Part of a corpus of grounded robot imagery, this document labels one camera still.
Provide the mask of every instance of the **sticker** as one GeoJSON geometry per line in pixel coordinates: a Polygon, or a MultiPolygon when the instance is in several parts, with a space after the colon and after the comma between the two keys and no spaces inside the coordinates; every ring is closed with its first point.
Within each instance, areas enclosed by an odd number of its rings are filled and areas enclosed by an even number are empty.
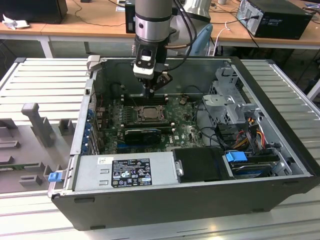
{"type": "Polygon", "coordinates": [[[0,168],[0,172],[6,172],[6,171],[13,171],[14,169],[12,167],[3,167],[0,168]]]}
{"type": "Polygon", "coordinates": [[[98,163],[97,164],[112,164],[113,160],[114,160],[113,156],[98,157],[98,163]]]}
{"type": "Polygon", "coordinates": [[[112,160],[113,188],[126,188],[152,185],[150,159],[112,160]]]}

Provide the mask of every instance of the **computer case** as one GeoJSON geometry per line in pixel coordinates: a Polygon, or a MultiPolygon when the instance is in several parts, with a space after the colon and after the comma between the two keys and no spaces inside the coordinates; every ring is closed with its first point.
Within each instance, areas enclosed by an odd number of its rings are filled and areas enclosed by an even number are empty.
{"type": "Polygon", "coordinates": [[[242,0],[236,18],[256,38],[298,40],[312,14],[286,0],[242,0]]]}
{"type": "Polygon", "coordinates": [[[14,20],[60,24],[67,14],[66,0],[0,0],[0,19],[3,15],[14,20]]]}

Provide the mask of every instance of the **motherboard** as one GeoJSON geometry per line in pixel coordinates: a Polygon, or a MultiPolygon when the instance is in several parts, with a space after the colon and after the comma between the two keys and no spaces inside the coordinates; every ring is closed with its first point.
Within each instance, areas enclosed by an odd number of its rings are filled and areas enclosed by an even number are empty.
{"type": "Polygon", "coordinates": [[[197,103],[187,96],[123,97],[101,108],[102,154],[169,152],[203,147],[197,103]]]}

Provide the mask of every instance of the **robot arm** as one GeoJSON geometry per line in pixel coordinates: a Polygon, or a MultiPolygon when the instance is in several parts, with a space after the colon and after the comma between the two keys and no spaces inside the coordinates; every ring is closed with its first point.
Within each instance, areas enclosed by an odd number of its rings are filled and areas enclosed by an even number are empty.
{"type": "Polygon", "coordinates": [[[171,33],[173,0],[137,0],[135,2],[134,75],[145,87],[145,95],[152,97],[162,87],[161,82],[172,80],[163,75],[167,58],[166,45],[171,33]]]}
{"type": "Polygon", "coordinates": [[[189,47],[185,56],[187,58],[192,44],[196,41],[197,29],[203,29],[210,22],[211,0],[186,0],[184,5],[186,10],[182,9],[178,1],[136,0],[135,2],[136,61],[133,72],[145,87],[147,98],[152,97],[156,90],[172,81],[168,73],[172,68],[165,64],[167,49],[182,49],[186,52],[189,47]],[[180,14],[172,21],[173,2],[180,14]],[[177,41],[179,44],[169,45],[179,32],[182,33],[177,41]]]}

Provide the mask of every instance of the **aluminum profile table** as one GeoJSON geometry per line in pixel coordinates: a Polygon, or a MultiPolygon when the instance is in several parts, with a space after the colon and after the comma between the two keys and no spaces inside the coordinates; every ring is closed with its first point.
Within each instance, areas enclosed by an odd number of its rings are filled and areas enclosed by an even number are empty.
{"type": "Polygon", "coordinates": [[[23,58],[0,81],[0,115],[16,125],[29,125],[21,113],[25,103],[38,103],[40,117],[51,124],[77,122],[89,73],[85,58],[23,58]]]}
{"type": "MultiPolygon", "coordinates": [[[[266,60],[243,60],[243,64],[320,163],[320,111],[307,96],[273,63],[266,60]]],[[[249,99],[254,99],[245,88],[249,99]]]]}
{"type": "MultiPolygon", "coordinates": [[[[27,61],[30,61],[30,64],[38,64],[38,68],[43,67],[43,69],[46,66],[53,67],[54,64],[58,64],[57,62],[49,63],[54,60],[48,59],[27,59],[27,61]]],[[[59,59],[59,61],[62,63],[70,61],[70,59],[59,59]]],[[[84,63],[86,59],[74,61],[84,63]]],[[[260,60],[246,60],[243,63],[319,162],[320,145],[319,134],[317,134],[319,131],[317,127],[320,123],[317,116],[319,110],[276,65],[260,60]]],[[[9,71],[11,73],[8,73],[4,78],[7,83],[0,82],[2,88],[4,88],[3,85],[14,83],[10,80],[20,77],[26,78],[26,76],[16,75],[19,70],[17,65],[23,66],[20,63],[15,63],[12,66],[9,71]]],[[[74,77],[80,79],[85,76],[86,71],[83,70],[80,76],[74,77]]],[[[41,82],[40,78],[45,79],[46,76],[38,75],[35,79],[41,82]]],[[[63,76],[55,76],[54,78],[63,82],[63,76]]],[[[291,196],[270,212],[85,232],[73,228],[72,224],[48,198],[47,191],[2,194],[0,195],[1,238],[19,240],[43,240],[44,238],[46,240],[315,240],[320,239],[320,188],[316,187],[306,194],[291,196]]]]}

